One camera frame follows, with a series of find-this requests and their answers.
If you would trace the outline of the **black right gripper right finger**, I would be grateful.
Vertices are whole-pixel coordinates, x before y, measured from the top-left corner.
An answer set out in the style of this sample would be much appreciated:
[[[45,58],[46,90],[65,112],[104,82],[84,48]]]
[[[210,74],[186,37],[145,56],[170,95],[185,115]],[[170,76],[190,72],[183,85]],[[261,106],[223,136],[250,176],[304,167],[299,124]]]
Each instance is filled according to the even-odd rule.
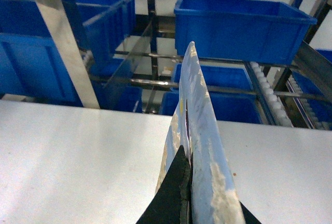
[[[246,224],[261,224],[261,222],[240,202]]]

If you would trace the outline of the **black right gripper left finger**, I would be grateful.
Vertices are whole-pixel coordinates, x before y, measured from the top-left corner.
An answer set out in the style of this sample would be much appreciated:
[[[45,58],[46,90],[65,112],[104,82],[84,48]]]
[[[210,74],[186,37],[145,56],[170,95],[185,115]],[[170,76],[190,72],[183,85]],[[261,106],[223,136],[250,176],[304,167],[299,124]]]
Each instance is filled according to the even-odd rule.
[[[155,197],[137,223],[191,223],[191,167],[181,145]]]

